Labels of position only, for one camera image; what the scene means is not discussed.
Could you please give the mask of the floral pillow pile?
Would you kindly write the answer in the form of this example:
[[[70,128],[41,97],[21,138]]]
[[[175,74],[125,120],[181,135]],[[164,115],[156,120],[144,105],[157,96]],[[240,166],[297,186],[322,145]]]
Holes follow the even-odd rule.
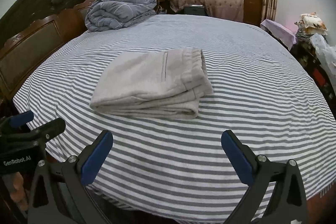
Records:
[[[294,23],[298,27],[298,32],[304,35],[327,35],[328,29],[323,20],[315,13],[301,14],[300,20]]]

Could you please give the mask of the folded grey blue quilt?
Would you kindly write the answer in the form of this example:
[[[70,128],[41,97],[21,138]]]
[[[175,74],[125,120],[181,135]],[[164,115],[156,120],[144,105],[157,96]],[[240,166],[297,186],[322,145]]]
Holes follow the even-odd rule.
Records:
[[[85,16],[90,32],[127,28],[156,14],[157,0],[95,0]]]

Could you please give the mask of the purple covered table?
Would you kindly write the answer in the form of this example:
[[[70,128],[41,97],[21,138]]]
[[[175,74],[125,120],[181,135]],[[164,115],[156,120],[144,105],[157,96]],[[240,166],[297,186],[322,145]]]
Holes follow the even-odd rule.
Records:
[[[265,19],[260,23],[260,27],[264,31],[270,32],[277,40],[280,40],[289,51],[296,44],[295,34],[280,23]]]

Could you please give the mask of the grey striped bed sheet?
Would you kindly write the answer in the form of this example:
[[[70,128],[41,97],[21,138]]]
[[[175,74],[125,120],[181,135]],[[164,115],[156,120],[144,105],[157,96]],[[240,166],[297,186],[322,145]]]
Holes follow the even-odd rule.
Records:
[[[105,67],[123,52],[200,48],[214,94],[194,119],[144,119],[89,107]],[[113,148],[90,186],[112,204],[182,223],[222,223],[246,191],[221,147],[229,129],[256,154],[298,163],[307,197],[335,182],[335,119],[315,82],[262,29],[206,16],[156,15],[135,26],[86,32],[60,48],[14,96],[31,128],[57,117],[57,160],[79,154],[104,129]]]

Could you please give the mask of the dark carved wooden headboard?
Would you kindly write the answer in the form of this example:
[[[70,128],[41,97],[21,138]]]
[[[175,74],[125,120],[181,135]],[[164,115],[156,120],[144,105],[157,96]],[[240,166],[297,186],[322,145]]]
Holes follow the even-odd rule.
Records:
[[[1,99],[11,100],[55,51],[86,31],[94,0],[17,0],[1,17]]]

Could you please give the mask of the beige fleece pants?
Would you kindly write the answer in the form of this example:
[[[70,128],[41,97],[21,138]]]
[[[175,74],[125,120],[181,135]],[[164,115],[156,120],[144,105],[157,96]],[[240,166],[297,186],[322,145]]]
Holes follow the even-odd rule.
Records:
[[[200,99],[213,92],[199,48],[123,52],[104,69],[89,106],[104,114],[193,119]]]

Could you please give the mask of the dark box by curtain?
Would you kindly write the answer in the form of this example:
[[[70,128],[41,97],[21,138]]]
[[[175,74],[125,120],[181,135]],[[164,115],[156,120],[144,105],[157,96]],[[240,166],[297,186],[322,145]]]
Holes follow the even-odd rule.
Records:
[[[203,5],[185,5],[183,12],[186,15],[206,16],[206,9]]]

